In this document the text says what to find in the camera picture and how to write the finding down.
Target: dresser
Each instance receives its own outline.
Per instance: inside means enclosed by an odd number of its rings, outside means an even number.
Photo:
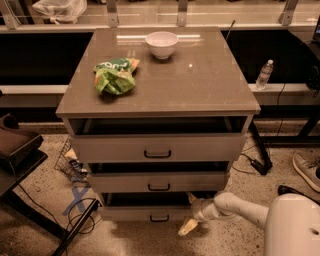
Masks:
[[[157,60],[144,38],[170,31],[179,42]],[[93,67],[136,58],[136,86],[99,95]],[[220,30],[97,29],[57,109],[101,217],[113,221],[183,220],[185,192],[212,196],[225,188],[259,105]]]

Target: black stand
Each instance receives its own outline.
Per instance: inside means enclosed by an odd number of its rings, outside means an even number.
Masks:
[[[288,119],[306,119],[307,122],[300,130],[298,135],[294,136],[260,136],[254,119],[259,118],[288,118]],[[273,106],[270,108],[262,108],[259,116],[254,117],[249,129],[251,130],[255,141],[257,142],[260,154],[264,160],[265,165],[256,168],[261,174],[266,174],[272,167],[272,162],[266,151],[266,147],[281,146],[281,145],[311,145],[320,143],[320,136],[309,136],[310,132],[317,125],[320,120],[320,105],[319,106]]]
[[[33,170],[35,170],[45,159],[47,159],[47,155],[45,153],[35,150],[22,164],[20,164],[22,167],[16,171],[16,177],[14,177],[13,173],[0,169],[0,196],[1,199],[3,199],[4,202],[10,207],[61,240],[59,247],[53,253],[54,256],[58,256],[62,255],[62,253],[66,250],[73,238],[77,235],[79,230],[90,217],[91,213],[97,210],[99,201],[93,200],[91,202],[86,211],[82,214],[81,218],[79,218],[70,231],[64,229],[57,223],[53,222],[27,205],[19,196],[16,195],[15,192],[13,192],[13,189],[18,186],[19,183]]]

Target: crumpled bag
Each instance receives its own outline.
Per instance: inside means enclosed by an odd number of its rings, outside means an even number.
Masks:
[[[132,72],[138,64],[137,59],[122,58],[96,65],[93,70],[96,72],[95,86],[98,93],[121,95],[131,90],[136,85]]]
[[[40,0],[33,9],[50,19],[51,23],[77,23],[87,9],[87,0]]]

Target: dresser top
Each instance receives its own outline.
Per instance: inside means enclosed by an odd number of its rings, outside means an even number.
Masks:
[[[167,60],[151,55],[145,36],[178,35]],[[136,86],[116,96],[95,89],[96,64],[136,58]],[[219,28],[97,29],[57,109],[59,117],[156,117],[256,114],[260,107]]]

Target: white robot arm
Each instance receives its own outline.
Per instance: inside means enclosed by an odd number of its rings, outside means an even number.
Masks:
[[[188,234],[199,222],[241,216],[265,230],[265,256],[320,255],[320,207],[305,196],[281,195],[270,208],[226,191],[211,199],[188,196],[192,217],[186,218],[179,235]]]

